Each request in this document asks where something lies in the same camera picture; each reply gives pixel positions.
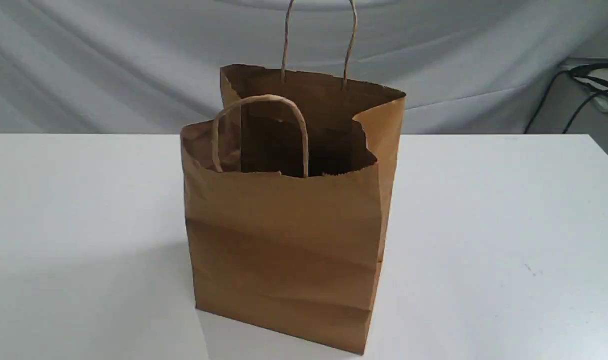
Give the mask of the brown paper bag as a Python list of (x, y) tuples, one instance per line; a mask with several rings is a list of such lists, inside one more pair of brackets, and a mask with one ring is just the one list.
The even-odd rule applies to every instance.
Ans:
[(220, 69), (223, 109), (180, 132), (196, 308), (363, 355), (406, 94), (286, 68)]

